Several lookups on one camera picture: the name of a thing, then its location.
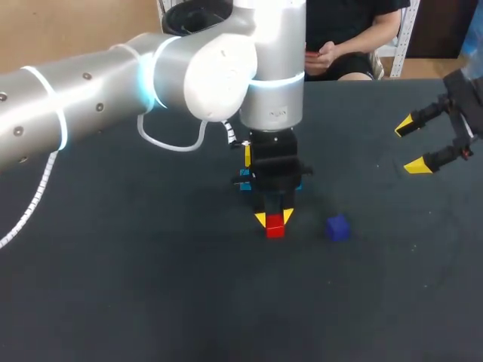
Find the metal shelf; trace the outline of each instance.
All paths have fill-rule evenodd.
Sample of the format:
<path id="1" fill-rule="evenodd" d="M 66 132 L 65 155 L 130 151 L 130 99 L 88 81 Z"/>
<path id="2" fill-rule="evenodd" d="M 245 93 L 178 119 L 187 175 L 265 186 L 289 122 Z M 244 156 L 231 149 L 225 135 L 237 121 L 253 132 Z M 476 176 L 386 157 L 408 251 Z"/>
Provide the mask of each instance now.
<path id="1" fill-rule="evenodd" d="M 399 37 L 394 38 L 389 44 L 384 45 L 377 50 L 377 55 L 379 55 L 379 57 L 394 57 L 391 78 L 401 76 L 402 66 L 405 63 L 406 53 L 408 52 L 409 41 L 411 40 L 411 33 L 413 32 L 419 6 L 420 0 L 411 0 L 411 6 L 405 9 L 402 15 Z"/>

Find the black shirt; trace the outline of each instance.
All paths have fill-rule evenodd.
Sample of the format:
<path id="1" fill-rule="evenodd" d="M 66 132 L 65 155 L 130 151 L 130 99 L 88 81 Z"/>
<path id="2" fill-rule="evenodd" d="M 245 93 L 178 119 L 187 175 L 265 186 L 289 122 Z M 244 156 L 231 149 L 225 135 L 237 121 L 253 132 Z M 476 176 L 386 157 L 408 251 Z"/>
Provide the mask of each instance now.
<path id="1" fill-rule="evenodd" d="M 377 15 L 411 6 L 411 0 L 306 0 L 308 51 L 343 43 L 372 26 Z"/>

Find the floor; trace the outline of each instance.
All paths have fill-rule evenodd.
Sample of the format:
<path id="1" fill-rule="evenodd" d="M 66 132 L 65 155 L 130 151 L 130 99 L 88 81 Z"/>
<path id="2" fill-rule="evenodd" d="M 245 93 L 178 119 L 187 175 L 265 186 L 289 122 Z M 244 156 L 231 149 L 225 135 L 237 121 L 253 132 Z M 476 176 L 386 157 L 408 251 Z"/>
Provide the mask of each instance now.
<path id="1" fill-rule="evenodd" d="M 384 72 L 391 73 L 393 58 L 381 59 Z M 466 65 L 462 57 L 458 59 L 406 59 L 401 79 L 443 78 Z"/>
<path id="2" fill-rule="evenodd" d="M 155 0 L 2 0 L 0 73 L 101 51 L 158 30 Z M 383 62 L 389 74 L 392 59 Z M 462 65 L 462 60 L 411 59 L 401 77 L 441 78 Z"/>

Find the hand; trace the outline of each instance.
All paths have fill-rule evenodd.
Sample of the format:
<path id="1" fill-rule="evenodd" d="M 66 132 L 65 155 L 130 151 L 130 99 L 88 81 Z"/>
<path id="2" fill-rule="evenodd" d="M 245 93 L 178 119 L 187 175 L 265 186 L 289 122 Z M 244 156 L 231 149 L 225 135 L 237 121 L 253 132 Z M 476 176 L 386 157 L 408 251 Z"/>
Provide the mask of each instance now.
<path id="1" fill-rule="evenodd" d="M 322 75 L 337 59 L 337 47 L 333 41 L 324 44 L 318 51 L 318 57 L 305 56 L 305 70 L 308 75 Z"/>

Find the person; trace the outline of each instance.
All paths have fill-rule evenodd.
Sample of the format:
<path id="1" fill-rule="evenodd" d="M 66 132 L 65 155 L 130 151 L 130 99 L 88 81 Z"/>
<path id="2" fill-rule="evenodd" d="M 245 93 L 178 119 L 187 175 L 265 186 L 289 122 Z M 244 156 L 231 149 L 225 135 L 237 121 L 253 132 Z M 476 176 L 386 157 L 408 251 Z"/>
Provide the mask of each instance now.
<path id="1" fill-rule="evenodd" d="M 374 79 L 369 54 L 397 36 L 411 0 L 306 0 L 306 81 Z"/>

